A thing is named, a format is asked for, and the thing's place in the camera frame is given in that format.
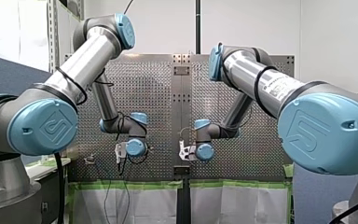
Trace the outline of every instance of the white label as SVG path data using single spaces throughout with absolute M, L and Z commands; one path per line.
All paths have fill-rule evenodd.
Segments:
M 282 101 L 289 92 L 294 91 L 303 85 L 304 83 L 285 74 L 277 74 L 276 77 L 266 83 L 263 91 L 275 99 Z

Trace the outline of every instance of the perforated metal panel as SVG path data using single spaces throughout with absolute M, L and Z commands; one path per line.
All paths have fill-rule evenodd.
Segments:
M 210 119 L 218 123 L 224 118 L 233 103 L 237 91 L 208 78 L 207 56 L 192 58 L 192 104 L 191 120 Z M 273 56 L 279 70 L 293 76 L 294 57 Z M 250 110 L 244 120 L 249 118 Z M 275 119 L 267 116 L 253 104 L 252 116 L 241 128 L 235 139 L 213 140 L 215 157 L 208 163 L 192 162 L 192 178 L 232 178 L 251 180 L 283 180 L 282 166 L 290 163 L 284 153 L 277 134 Z
M 130 180 L 173 179 L 173 166 L 181 164 L 178 157 L 178 134 L 195 119 L 219 122 L 227 113 L 237 92 L 224 83 L 208 79 L 208 56 L 192 55 L 188 75 L 175 75 L 173 55 L 123 55 L 106 66 L 117 108 L 125 114 L 145 112 L 149 117 L 147 142 L 154 149 L 145 163 L 130 165 L 124 174 Z M 276 66 L 293 75 L 291 56 L 274 56 Z M 76 139 L 78 160 L 70 167 L 71 181 L 96 178 L 118 179 L 115 134 L 102 133 L 100 112 L 89 94 L 79 108 L 79 133 Z M 118 142 L 126 141 L 123 134 Z M 283 180 L 283 168 L 290 163 L 277 136 L 275 119 L 269 118 L 253 105 L 252 118 L 241 129 L 237 139 L 213 141 L 215 158 L 193 162 L 192 178 L 233 178 L 251 180 Z M 86 165 L 84 158 L 94 154 L 97 165 Z
M 117 109 L 124 114 L 144 112 L 148 115 L 147 143 L 153 147 L 142 164 L 127 161 L 124 175 L 129 179 L 172 179 L 172 55 L 121 56 L 106 66 L 106 75 L 114 83 L 112 93 Z M 76 139 L 79 159 L 71 169 L 71 180 L 121 178 L 118 176 L 116 135 L 101 133 L 100 112 L 90 99 L 79 108 L 79 133 Z M 122 134 L 117 142 L 127 140 Z M 97 165 L 85 165 L 83 158 L 91 153 Z

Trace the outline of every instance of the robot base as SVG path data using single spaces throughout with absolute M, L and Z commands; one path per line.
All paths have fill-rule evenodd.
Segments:
M 20 155 L 0 161 L 0 223 L 42 223 L 42 191 L 31 183 Z

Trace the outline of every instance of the black cable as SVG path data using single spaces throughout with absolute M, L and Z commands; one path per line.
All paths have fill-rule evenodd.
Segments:
M 347 211 L 343 212 L 339 216 L 335 217 L 333 220 L 331 220 L 331 222 L 329 222 L 329 224 L 339 224 L 342 218 L 349 216 L 350 214 L 356 212 L 357 210 L 358 210 L 358 204 L 348 209 Z
M 65 77 L 65 79 L 71 81 L 83 94 L 83 100 L 80 103 L 76 103 L 76 105 L 83 105 L 84 103 L 86 103 L 88 96 L 86 91 L 80 86 L 80 84 L 78 84 L 76 81 L 74 81 L 71 77 L 68 76 L 68 74 L 66 74 L 64 71 L 62 71 L 62 69 L 60 67 L 56 67 L 56 70 L 59 71 L 63 77 Z
M 248 119 L 247 119 L 246 121 L 244 121 L 244 122 L 240 125 L 240 128 L 242 128 L 243 126 L 245 126 L 245 125 L 249 122 L 249 120 L 252 118 L 252 113 L 253 113 L 253 107 L 252 107 L 252 105 L 251 105 L 251 108 L 250 108 L 250 111 L 249 111 L 249 117 L 248 117 Z
M 124 184 L 124 188 L 126 189 L 127 192 L 127 197 L 128 197 L 128 203 L 127 203 L 127 208 L 126 208 L 126 215 L 124 215 L 123 221 L 121 222 L 121 224 L 124 224 L 126 222 L 127 219 L 127 215 L 129 214 L 130 211 L 130 191 L 127 187 L 127 183 L 126 183 L 126 179 L 125 176 L 123 176 L 123 184 Z
M 254 90 L 255 90 L 255 101 L 257 102 L 257 104 L 260 106 L 260 108 L 266 113 L 268 114 L 270 117 L 274 118 L 274 116 L 272 116 L 271 113 L 269 113 L 269 111 L 266 109 L 266 107 L 263 105 L 263 103 L 260 100 L 260 96 L 258 94 L 258 82 L 260 81 L 260 78 L 263 76 L 263 74 L 265 72 L 267 72 L 268 70 L 277 70 L 276 67 L 274 66 L 267 66 L 265 68 L 263 68 L 260 72 L 258 72 L 257 76 L 255 77 L 255 84 L 254 84 Z
M 57 163 L 59 187 L 60 187 L 59 189 L 60 205 L 59 205 L 57 224 L 63 224 L 63 214 L 65 211 L 65 183 L 64 183 L 64 176 L 63 176 L 63 168 L 62 168 L 60 153 L 54 153 L 54 157 Z
M 124 15 L 127 13 L 127 11 L 129 10 L 131 4 L 132 4 L 133 0 L 130 0 L 129 4 L 126 7 L 126 10 L 124 10 Z
M 107 85 L 108 87 L 113 87 L 115 84 L 113 82 L 101 82 L 101 81 L 94 81 L 95 83 Z
M 107 201 L 107 197 L 109 196 L 109 190 L 110 190 L 111 184 L 112 184 L 112 180 L 109 179 L 109 186 L 107 187 L 105 199 L 104 199 L 104 201 L 103 201 L 103 210 L 104 210 L 104 212 L 105 212 L 105 218 L 106 218 L 106 221 L 107 221 L 108 224 L 110 224 L 110 221 L 109 221 L 109 217 L 107 216 L 106 201 Z
M 146 161 L 148 154 L 149 154 L 149 150 L 146 151 L 146 153 L 144 154 L 144 158 L 141 161 L 133 161 L 130 156 L 128 157 L 128 159 L 132 164 L 138 165 Z

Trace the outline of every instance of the blue joint cap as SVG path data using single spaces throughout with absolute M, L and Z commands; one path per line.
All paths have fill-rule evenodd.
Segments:
M 135 32 L 130 19 L 124 14 L 116 14 L 115 19 L 123 49 L 132 49 L 135 46 Z
M 140 157 L 145 154 L 145 144 L 140 140 L 131 139 L 126 145 L 127 154 L 131 157 Z
M 7 140 L 20 154 L 50 155 L 65 149 L 77 133 L 77 113 L 65 101 L 43 99 L 23 107 L 10 121 Z
M 103 119 L 100 119 L 100 130 L 101 130 L 101 132 L 106 133 L 106 129 L 104 128 L 104 125 L 103 125 Z
M 202 144 L 196 149 L 196 156 L 200 161 L 210 161 L 214 156 L 213 147 L 210 144 Z
M 282 111 L 278 134 L 287 155 L 319 174 L 358 174 L 358 103 L 332 93 L 301 96 Z
M 222 49 L 223 45 L 216 46 L 211 50 L 211 54 L 209 55 L 208 75 L 211 81 L 222 81 L 222 75 L 220 72 L 220 66 L 222 62 Z
M 198 130 L 201 129 L 205 126 L 208 126 L 211 124 L 211 121 L 208 119 L 196 119 L 196 121 L 194 121 L 194 129 Z
M 144 125 L 147 125 L 147 115 L 145 113 L 133 112 L 131 113 L 131 118 Z

